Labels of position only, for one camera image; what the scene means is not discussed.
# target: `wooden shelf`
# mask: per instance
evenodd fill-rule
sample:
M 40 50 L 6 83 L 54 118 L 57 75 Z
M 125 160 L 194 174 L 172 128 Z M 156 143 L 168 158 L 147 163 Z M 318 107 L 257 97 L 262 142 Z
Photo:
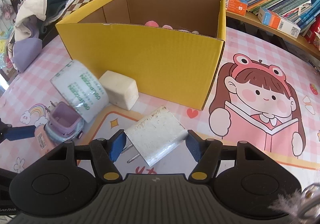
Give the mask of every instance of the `wooden shelf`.
M 296 38 L 294 38 L 290 35 L 287 35 L 279 30 L 276 30 L 276 29 L 271 28 L 269 26 L 263 25 L 260 22 L 260 20 L 258 19 L 258 17 L 251 12 L 247 12 L 245 16 L 241 16 L 239 14 L 232 13 L 230 11 L 226 11 L 226 15 L 228 17 L 235 18 L 235 19 L 240 20 L 242 22 L 254 25 L 254 26 L 261 28 L 265 31 L 273 33 L 273 34 L 283 38 L 285 41 L 287 41 L 287 42 L 299 47 L 300 49 L 304 50 L 305 52 L 311 54 L 312 56 L 314 56 L 318 60 L 320 60 L 320 51 L 314 45 L 308 43 L 307 40 L 301 35 L 299 35 L 298 38 L 296 39 Z

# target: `yellow cardboard box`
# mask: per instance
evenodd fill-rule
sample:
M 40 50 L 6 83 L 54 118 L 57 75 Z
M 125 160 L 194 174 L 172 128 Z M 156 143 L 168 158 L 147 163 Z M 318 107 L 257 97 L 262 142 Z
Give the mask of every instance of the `yellow cardboard box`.
M 150 20 L 201 35 L 142 26 Z M 93 0 L 56 27 L 97 78 L 121 73 L 142 93 L 202 110 L 224 48 L 225 0 Z

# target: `packing tape roll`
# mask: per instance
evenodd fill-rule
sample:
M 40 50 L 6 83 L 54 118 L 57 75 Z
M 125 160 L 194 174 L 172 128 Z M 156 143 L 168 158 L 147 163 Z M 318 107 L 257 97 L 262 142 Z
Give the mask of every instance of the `packing tape roll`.
M 50 81 L 87 123 L 109 102 L 98 79 L 77 60 L 68 63 Z

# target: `red heart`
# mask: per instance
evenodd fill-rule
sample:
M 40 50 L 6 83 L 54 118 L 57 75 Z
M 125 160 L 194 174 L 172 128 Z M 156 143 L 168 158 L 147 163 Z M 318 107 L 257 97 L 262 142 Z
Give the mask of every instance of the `red heart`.
M 187 115 L 189 118 L 194 118 L 198 116 L 198 111 L 197 110 L 192 110 L 192 109 L 187 109 Z

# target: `barcode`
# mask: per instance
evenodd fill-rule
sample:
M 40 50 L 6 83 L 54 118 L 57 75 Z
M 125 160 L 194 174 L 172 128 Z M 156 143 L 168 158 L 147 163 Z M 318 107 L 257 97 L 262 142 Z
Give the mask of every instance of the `barcode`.
M 229 0 L 226 0 L 226 9 L 228 9 L 229 6 Z
M 292 27 L 292 29 L 291 29 L 291 35 L 292 35 L 292 36 L 296 36 L 297 33 L 298 33 L 298 29 L 295 28 L 295 27 Z
M 41 150 L 44 149 L 44 148 L 46 147 L 46 144 L 45 144 L 45 142 L 44 142 L 42 133 L 40 133 L 39 135 L 37 135 L 37 139 L 38 139 L 38 142 L 39 142 L 39 145 L 40 145 Z
M 283 25 L 284 25 L 284 22 L 283 22 L 283 21 L 281 21 L 281 23 L 280 23 L 280 25 L 279 25 L 279 30 L 281 30 L 281 29 L 282 29 Z

